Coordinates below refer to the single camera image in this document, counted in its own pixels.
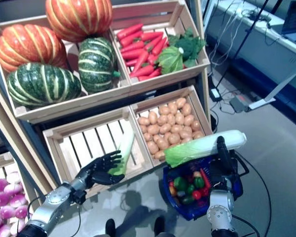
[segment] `orange striped pumpkin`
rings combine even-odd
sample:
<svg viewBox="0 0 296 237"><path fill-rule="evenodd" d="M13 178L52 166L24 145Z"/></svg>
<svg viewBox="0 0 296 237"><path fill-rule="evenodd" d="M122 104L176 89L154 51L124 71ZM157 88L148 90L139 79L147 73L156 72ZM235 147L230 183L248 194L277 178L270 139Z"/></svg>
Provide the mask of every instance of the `orange striped pumpkin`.
<svg viewBox="0 0 296 237"><path fill-rule="evenodd" d="M63 42L47 27L15 24L5 28L0 36L0 64L3 69L13 72L29 62L65 67Z"/></svg>
<svg viewBox="0 0 296 237"><path fill-rule="evenodd" d="M46 15L60 38L81 42L109 29L112 4L110 0L46 0Z"/></svg>

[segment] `black pole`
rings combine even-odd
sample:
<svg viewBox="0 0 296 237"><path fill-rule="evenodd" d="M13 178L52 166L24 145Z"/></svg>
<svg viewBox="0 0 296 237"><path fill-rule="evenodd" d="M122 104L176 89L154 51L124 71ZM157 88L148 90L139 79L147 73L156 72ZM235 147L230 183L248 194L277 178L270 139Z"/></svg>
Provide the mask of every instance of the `black pole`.
<svg viewBox="0 0 296 237"><path fill-rule="evenodd" d="M257 16L256 16L254 22L252 23L250 29L247 30L247 34L246 34L246 36L245 36L244 39L242 40L242 42L241 42L241 44L240 44L240 46L239 46L237 52L233 55L231 61L235 60L235 58L238 56L238 54L239 54L239 52L240 52L242 46L244 45L244 43L246 42L247 38L249 37L249 34L250 34L251 31L253 30L253 28L256 26L256 23L257 23L257 21L259 20L259 18L260 18L260 16L261 16L263 10L265 9L266 4L267 4L268 1L269 1L269 0L265 0L263 6L261 7L259 13L257 14ZM219 84L221 83L222 79L224 78L224 76L226 76L226 74L227 74L227 72L228 72L228 69L229 69L229 66L227 67L227 69L226 69L225 72L223 73L221 79L219 80L219 82L218 82L218 84L215 86L215 88L218 88L218 86L219 86Z"/></svg>

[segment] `person's shoe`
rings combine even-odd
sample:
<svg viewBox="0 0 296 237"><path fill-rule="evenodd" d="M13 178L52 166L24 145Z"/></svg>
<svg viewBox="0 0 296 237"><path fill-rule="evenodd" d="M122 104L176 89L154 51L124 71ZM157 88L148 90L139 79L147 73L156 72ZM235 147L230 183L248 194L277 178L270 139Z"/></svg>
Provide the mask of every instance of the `person's shoe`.
<svg viewBox="0 0 296 237"><path fill-rule="evenodd" d="M161 232L164 232L164 230L165 230L165 219L163 216L159 216L154 223L154 228L153 228L154 236L157 236Z"/></svg>
<svg viewBox="0 0 296 237"><path fill-rule="evenodd" d="M105 234L109 235L110 237L116 236L115 222L113 219L107 220L107 223L105 224Z"/></svg>

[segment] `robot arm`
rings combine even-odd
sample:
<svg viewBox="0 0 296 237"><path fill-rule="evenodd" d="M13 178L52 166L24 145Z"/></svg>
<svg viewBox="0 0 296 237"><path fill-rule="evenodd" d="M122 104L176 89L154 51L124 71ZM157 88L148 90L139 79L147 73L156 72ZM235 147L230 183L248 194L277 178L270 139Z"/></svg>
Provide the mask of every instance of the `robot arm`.
<svg viewBox="0 0 296 237"><path fill-rule="evenodd" d="M121 181L124 175L107 173L120 163L119 153L120 151L116 151L95 159L82 168L70 183L65 182L51 191L17 237L47 237L72 203L85 202L86 189L90 189L95 183L112 185Z"/></svg>

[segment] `green striped squash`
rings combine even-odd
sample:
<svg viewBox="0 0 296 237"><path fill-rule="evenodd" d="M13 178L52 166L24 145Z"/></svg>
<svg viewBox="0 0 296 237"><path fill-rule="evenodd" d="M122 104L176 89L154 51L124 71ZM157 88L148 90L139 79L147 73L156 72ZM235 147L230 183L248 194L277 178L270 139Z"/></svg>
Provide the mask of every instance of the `green striped squash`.
<svg viewBox="0 0 296 237"><path fill-rule="evenodd" d="M41 63L23 64L9 74L12 99L30 109L79 97L81 84L70 71Z"/></svg>
<svg viewBox="0 0 296 237"><path fill-rule="evenodd" d="M115 72L116 55L112 44L105 38L88 38L79 48L79 75L84 89L93 94L111 89Z"/></svg>

